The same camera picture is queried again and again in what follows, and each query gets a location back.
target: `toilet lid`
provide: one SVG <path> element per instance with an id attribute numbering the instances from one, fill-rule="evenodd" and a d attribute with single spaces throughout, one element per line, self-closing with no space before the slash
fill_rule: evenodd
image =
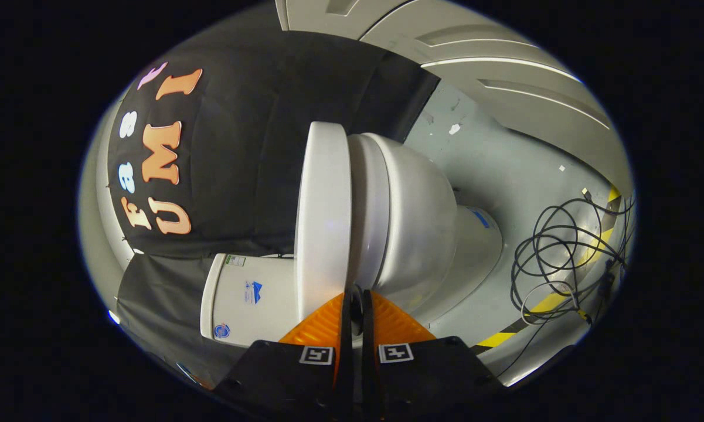
<path id="1" fill-rule="evenodd" d="M 299 318 L 344 291 L 352 230 L 352 175 L 343 126 L 312 122 L 295 237 Z"/>

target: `black cloth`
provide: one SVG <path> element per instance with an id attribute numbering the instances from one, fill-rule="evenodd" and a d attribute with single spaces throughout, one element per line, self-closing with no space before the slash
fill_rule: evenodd
<path id="1" fill-rule="evenodd" d="M 162 63 L 161 74 L 138 82 Z M 169 75 L 203 73 L 190 94 L 154 100 Z M 403 142 L 437 85 L 415 62 L 376 46 L 309 32 L 282 32 L 272 4 L 245 11 L 176 46 L 132 81 L 113 124 L 108 150 L 110 195 L 130 246 L 147 254 L 202 257 L 217 252 L 261 256 L 293 252 L 299 183 L 312 121 L 336 122 L 347 133 L 373 132 Z M 134 133 L 120 136 L 135 111 Z M 145 125 L 182 122 L 173 164 L 179 182 L 144 182 L 151 155 Z M 134 169 L 134 193 L 118 178 Z M 125 197 L 151 230 L 132 227 Z M 175 203 L 191 220 L 188 234 L 163 234 L 148 198 Z"/>
<path id="2" fill-rule="evenodd" d="M 201 336 L 201 296 L 212 261 L 135 254 L 123 275 L 115 311 L 138 347 L 190 383 L 180 363 L 208 389 L 244 352 Z"/>

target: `blue label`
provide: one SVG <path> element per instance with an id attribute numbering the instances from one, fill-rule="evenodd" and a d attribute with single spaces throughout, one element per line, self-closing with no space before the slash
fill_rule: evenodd
<path id="1" fill-rule="evenodd" d="M 263 287 L 262 284 L 258 283 L 258 281 L 253 281 L 253 293 L 255 294 L 256 304 L 260 300 L 260 294 L 258 292 L 260 291 L 261 287 Z"/>
<path id="2" fill-rule="evenodd" d="M 488 221 L 485 220 L 485 217 L 481 216 L 480 213 L 477 213 L 475 209 L 469 208 L 469 211 L 472 211 L 472 213 L 475 214 L 475 216 L 477 216 L 477 218 L 482 222 L 482 225 L 484 225 L 485 228 L 490 227 L 490 224 L 488 224 Z"/>
<path id="3" fill-rule="evenodd" d="M 213 336 L 218 339 L 223 339 L 224 337 L 229 337 L 229 327 L 222 323 L 213 328 Z"/>

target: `sticker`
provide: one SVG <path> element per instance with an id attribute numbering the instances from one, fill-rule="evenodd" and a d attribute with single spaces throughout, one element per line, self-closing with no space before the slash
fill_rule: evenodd
<path id="1" fill-rule="evenodd" d="M 217 339 L 223 339 L 229 337 L 229 327 L 226 324 L 221 323 L 213 328 L 213 336 Z"/>
<path id="2" fill-rule="evenodd" d="M 138 82 L 138 88 L 135 89 L 135 91 L 138 91 L 138 89 L 140 89 L 143 85 L 145 85 L 146 83 L 149 83 L 149 82 L 153 81 L 154 78 L 156 78 L 157 76 L 159 76 L 159 74 L 162 73 L 162 70 L 164 70 L 164 67 L 166 67 L 166 64 L 167 64 L 167 63 L 168 63 L 168 62 L 162 63 L 162 65 L 159 66 L 159 69 L 151 69 L 151 70 L 149 70 L 149 71 L 148 71 L 148 74 L 146 74 L 145 77 L 141 78 L 141 82 Z"/>
<path id="3" fill-rule="evenodd" d="M 469 211 L 472 211 L 472 214 L 475 214 L 477 218 L 482 222 L 482 225 L 485 226 L 485 228 L 490 228 L 490 224 L 488 224 L 488 221 L 485 219 L 485 217 L 482 216 L 482 214 L 478 213 L 476 208 L 471 208 L 468 207 Z"/>
<path id="4" fill-rule="evenodd" d="M 132 164 L 127 162 L 120 165 L 118 168 L 118 177 L 120 179 L 120 185 L 122 189 L 127 190 L 127 192 L 135 193 L 135 183 L 132 181 Z"/>
<path id="5" fill-rule="evenodd" d="M 245 257 L 244 256 L 226 256 L 226 264 L 237 265 L 238 267 L 244 267 Z"/>
<path id="6" fill-rule="evenodd" d="M 245 281 L 245 304 L 255 305 L 260 300 L 262 284 L 257 281 Z"/>
<path id="7" fill-rule="evenodd" d="M 128 137 L 135 131 L 135 120 L 138 119 L 138 113 L 135 111 L 125 113 L 120 122 L 120 137 Z"/>
<path id="8" fill-rule="evenodd" d="M 397 363 L 414 360 L 414 355 L 411 353 L 409 343 L 379 345 L 378 356 L 380 357 L 381 363 Z"/>
<path id="9" fill-rule="evenodd" d="M 333 362 L 333 347 L 306 346 L 300 357 L 300 363 L 306 365 L 331 365 Z"/>

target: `black cable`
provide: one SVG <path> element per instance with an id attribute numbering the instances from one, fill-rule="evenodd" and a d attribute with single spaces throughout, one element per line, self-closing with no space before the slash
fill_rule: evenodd
<path id="1" fill-rule="evenodd" d="M 583 288 L 583 289 L 579 290 L 579 280 L 577 279 L 576 270 L 577 270 L 577 268 L 580 268 L 580 267 L 584 266 L 585 264 L 587 264 L 589 261 L 591 261 L 591 259 L 593 259 L 593 257 L 595 256 L 595 254 L 597 252 L 600 252 L 600 253 L 606 254 L 607 256 L 612 257 L 612 259 L 614 260 L 613 261 L 614 264 L 617 264 L 617 263 L 620 264 L 621 272 L 625 270 L 625 267 L 626 267 L 625 254 L 623 253 L 623 255 L 621 256 L 620 252 L 618 252 L 618 251 L 625 250 L 625 246 L 627 245 L 627 241 L 630 239 L 630 237 L 626 236 L 627 230 L 628 230 L 628 213 L 635 205 L 635 201 L 631 201 L 630 206 L 625 206 L 625 200 L 623 199 L 623 210 L 622 211 L 611 211 L 609 209 L 604 208 L 603 206 L 599 206 L 599 205 L 593 203 L 590 200 L 591 195 L 588 192 L 585 194 L 585 196 L 586 196 L 585 198 L 572 198 L 570 200 L 567 200 L 566 202 L 564 202 L 560 206 L 548 206 L 547 208 L 545 208 L 542 211 L 542 213 L 540 214 L 539 218 L 537 218 L 536 224 L 534 225 L 534 230 L 532 231 L 532 237 L 524 240 L 522 243 L 520 243 L 516 247 L 515 253 L 513 254 L 513 267 L 512 267 L 512 271 L 511 271 L 511 291 L 510 291 L 511 294 L 510 294 L 510 297 L 511 297 L 511 301 L 513 303 L 513 306 L 517 310 L 519 310 L 520 312 L 523 312 L 523 315 L 529 315 L 530 317 L 533 316 L 534 318 L 537 318 L 537 319 L 549 321 L 550 319 L 560 318 L 568 311 L 578 311 L 579 309 L 567 309 L 567 310 L 564 310 L 563 312 L 558 313 L 557 310 L 560 309 L 560 307 L 562 307 L 563 305 L 566 305 L 568 301 L 564 302 L 560 307 L 557 307 L 555 311 L 531 312 L 528 309 L 521 309 L 521 305 L 523 304 L 523 300 L 521 299 L 521 296 L 518 293 L 518 287 L 516 285 L 516 280 L 518 278 L 518 275 L 520 275 L 521 273 L 524 273 L 526 275 L 532 275 L 532 276 L 541 276 L 542 278 L 545 279 L 545 281 L 547 281 L 547 283 L 552 283 L 552 281 L 549 280 L 550 275 L 555 274 L 561 270 L 572 271 L 573 272 L 573 281 L 572 282 L 574 285 L 572 293 L 563 293 L 561 291 L 558 291 L 555 288 L 555 286 L 553 286 L 552 284 L 548 284 L 548 285 L 550 286 L 550 288 L 552 288 L 553 291 L 555 291 L 555 293 L 560 294 L 561 296 L 571 297 L 571 295 L 574 294 L 577 299 L 577 302 L 580 304 L 581 300 L 579 299 L 579 295 L 586 292 L 586 291 L 591 292 L 593 288 L 598 286 L 598 284 L 604 280 L 604 277 L 601 277 L 601 278 L 599 278 L 599 280 L 592 283 L 592 285 L 587 286 L 587 288 Z M 579 226 L 577 226 L 571 213 L 569 213 L 569 211 L 567 209 L 565 209 L 565 207 L 567 205 L 569 205 L 570 203 L 574 203 L 574 202 L 584 202 L 586 204 L 591 205 L 594 208 L 594 211 L 595 211 L 595 214 L 597 217 L 597 223 L 598 223 L 598 234 L 589 232 L 588 230 L 582 229 Z M 601 216 L 599 214 L 599 209 L 601 209 L 605 213 L 608 213 L 611 215 L 615 215 L 615 216 L 623 215 L 624 216 L 622 245 L 617 250 L 612 248 L 608 243 L 604 242 L 604 240 L 601 238 Z M 551 210 L 552 210 L 552 213 L 548 217 L 547 221 L 545 221 L 545 224 L 542 225 L 541 230 L 538 231 L 538 227 L 540 225 L 540 222 L 542 221 L 543 216 Z M 555 217 L 556 214 L 558 214 L 560 212 L 563 212 L 566 214 L 566 216 L 568 216 L 568 218 L 571 220 L 571 225 L 555 224 L 555 225 L 551 225 L 550 227 L 548 227 L 548 225 L 550 224 L 550 221 L 553 219 L 553 217 Z M 574 240 L 565 241 L 565 240 L 561 240 L 558 237 L 555 237 L 554 235 L 547 234 L 547 232 L 549 232 L 550 230 L 557 230 L 557 229 L 571 229 L 571 230 L 573 230 Z M 585 242 L 579 242 L 579 232 L 582 232 L 582 233 L 589 235 L 592 238 L 592 241 L 596 241 L 597 245 L 593 246 L 593 245 L 590 245 Z M 539 248 L 539 240 L 541 240 L 542 238 L 552 239 L 552 240 L 555 240 L 555 242 L 550 243 L 542 248 Z M 532 254 L 526 260 L 519 263 L 521 254 L 523 254 L 523 252 L 526 250 L 526 248 L 528 248 L 529 244 L 532 246 Z M 553 248 L 555 246 L 563 246 L 569 254 L 568 260 L 566 260 L 566 262 L 563 265 L 561 265 L 560 267 L 555 266 L 555 265 L 551 264 L 550 262 L 547 262 L 541 256 L 542 251 L 549 249 L 549 248 Z M 574 262 L 574 255 L 575 255 L 575 252 L 577 251 L 577 246 L 585 246 L 588 249 L 593 250 L 593 253 L 590 254 L 590 256 L 587 259 L 585 259 L 584 262 L 581 262 L 578 264 Z M 540 271 L 539 273 L 532 273 L 532 272 L 529 272 L 528 270 L 524 269 L 524 266 L 529 261 L 531 261 L 532 258 L 536 259 L 536 262 L 537 262 L 537 265 L 538 265 L 539 271 Z M 550 267 L 553 270 L 548 272 L 547 268 L 545 268 L 545 267 Z"/>

